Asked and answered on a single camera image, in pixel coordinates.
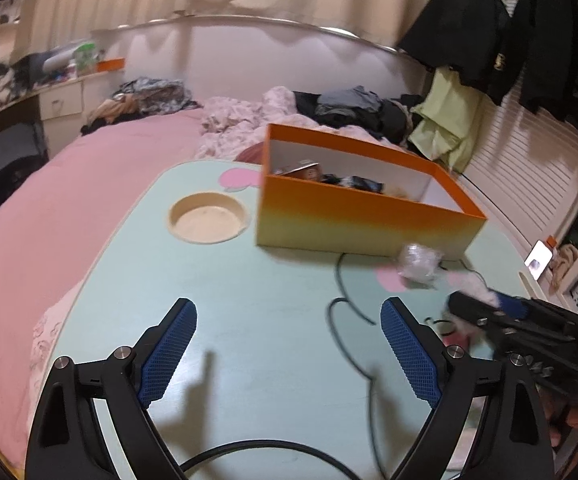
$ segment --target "orange object on shelf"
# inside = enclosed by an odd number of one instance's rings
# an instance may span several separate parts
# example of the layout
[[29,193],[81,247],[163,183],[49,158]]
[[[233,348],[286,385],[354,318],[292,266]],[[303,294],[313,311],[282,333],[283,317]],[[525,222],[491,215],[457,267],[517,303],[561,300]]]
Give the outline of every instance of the orange object on shelf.
[[124,57],[98,61],[98,72],[113,72],[124,68]]

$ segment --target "white drawer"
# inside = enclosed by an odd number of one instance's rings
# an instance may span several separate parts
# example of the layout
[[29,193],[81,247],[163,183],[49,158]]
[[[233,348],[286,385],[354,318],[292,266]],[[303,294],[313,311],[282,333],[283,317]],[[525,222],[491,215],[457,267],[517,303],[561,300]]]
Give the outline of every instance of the white drawer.
[[82,113],[82,83],[77,82],[42,92],[41,120]]
[[80,137],[82,124],[81,114],[59,117],[42,123],[49,158],[56,156],[70,143]]

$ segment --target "smartphone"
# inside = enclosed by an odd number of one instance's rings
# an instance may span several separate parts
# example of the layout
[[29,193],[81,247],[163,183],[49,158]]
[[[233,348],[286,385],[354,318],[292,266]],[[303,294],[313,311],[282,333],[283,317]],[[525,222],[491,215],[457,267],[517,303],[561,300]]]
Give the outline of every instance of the smartphone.
[[539,240],[534,245],[529,256],[527,256],[527,260],[525,260],[525,265],[535,280],[540,278],[553,257],[552,250],[544,242]]

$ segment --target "pink bedsheet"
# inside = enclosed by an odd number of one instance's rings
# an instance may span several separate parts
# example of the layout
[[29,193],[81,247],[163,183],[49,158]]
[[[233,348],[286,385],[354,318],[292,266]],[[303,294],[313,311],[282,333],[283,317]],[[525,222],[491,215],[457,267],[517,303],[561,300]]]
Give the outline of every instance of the pink bedsheet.
[[192,158],[202,110],[106,127],[72,143],[0,208],[0,449],[24,463],[34,326],[94,263],[167,168]]

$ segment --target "orange box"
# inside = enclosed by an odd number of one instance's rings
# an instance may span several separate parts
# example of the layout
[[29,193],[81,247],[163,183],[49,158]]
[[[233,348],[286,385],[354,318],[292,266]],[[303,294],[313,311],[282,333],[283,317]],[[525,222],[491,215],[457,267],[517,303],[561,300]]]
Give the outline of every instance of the orange box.
[[[322,173],[397,186],[407,199],[274,174],[304,160],[319,163]],[[335,134],[270,124],[262,175],[262,246],[396,256],[418,242],[458,259],[487,221],[437,164]]]
[[124,68],[124,57],[117,57],[115,59],[106,59],[98,61],[98,72],[113,72],[114,70],[122,70]]

